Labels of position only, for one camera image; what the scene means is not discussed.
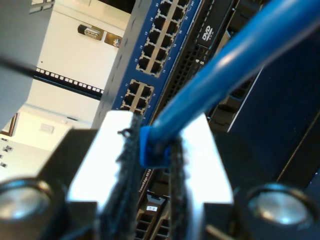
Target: network switch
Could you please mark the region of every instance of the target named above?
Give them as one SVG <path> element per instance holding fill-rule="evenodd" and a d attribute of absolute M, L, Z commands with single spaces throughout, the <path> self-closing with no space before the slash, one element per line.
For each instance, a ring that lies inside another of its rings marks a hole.
<path fill-rule="evenodd" d="M 201 2 L 136 1 L 101 97 L 93 128 L 100 127 L 107 111 L 111 109 L 131 111 L 143 116 L 142 124 L 150 122 Z"/>

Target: screw head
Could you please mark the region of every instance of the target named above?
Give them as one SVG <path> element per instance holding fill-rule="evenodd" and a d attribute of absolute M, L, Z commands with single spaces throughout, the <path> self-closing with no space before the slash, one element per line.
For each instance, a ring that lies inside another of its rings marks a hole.
<path fill-rule="evenodd" d="M 310 217 L 301 200 L 281 191 L 262 192 L 251 200 L 250 205 L 261 218 L 281 225 L 301 224 Z"/>
<path fill-rule="evenodd" d="M 17 220 L 35 213 L 49 203 L 38 189 L 24 186 L 0 193 L 0 220 Z"/>

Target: dark server chassis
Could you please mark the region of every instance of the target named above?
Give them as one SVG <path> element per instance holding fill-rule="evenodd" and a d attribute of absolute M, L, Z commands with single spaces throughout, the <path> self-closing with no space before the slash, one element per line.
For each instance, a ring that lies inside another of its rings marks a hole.
<path fill-rule="evenodd" d="M 151 121 L 179 90 L 241 30 L 265 2 L 265 0 L 204 1 L 167 80 Z M 229 129 L 255 79 L 256 75 L 250 77 L 217 107 L 207 112 L 213 131 L 226 132 Z"/>

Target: gray panel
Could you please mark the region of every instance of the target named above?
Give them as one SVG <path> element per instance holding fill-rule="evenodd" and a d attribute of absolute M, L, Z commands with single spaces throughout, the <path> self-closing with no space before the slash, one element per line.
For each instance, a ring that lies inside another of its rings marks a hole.
<path fill-rule="evenodd" d="M 37 5 L 41 11 L 30 14 L 31 7 L 36 6 L 31 2 L 1 0 L 0 128 L 28 98 L 52 13 L 50 2 Z"/>

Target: cable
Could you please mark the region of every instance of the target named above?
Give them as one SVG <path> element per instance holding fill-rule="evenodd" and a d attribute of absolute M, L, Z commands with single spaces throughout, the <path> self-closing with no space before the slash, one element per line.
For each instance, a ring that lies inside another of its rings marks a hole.
<path fill-rule="evenodd" d="M 319 25 L 319 0 L 273 0 L 170 101 L 150 127 L 148 147 L 162 153 L 191 121 Z"/>

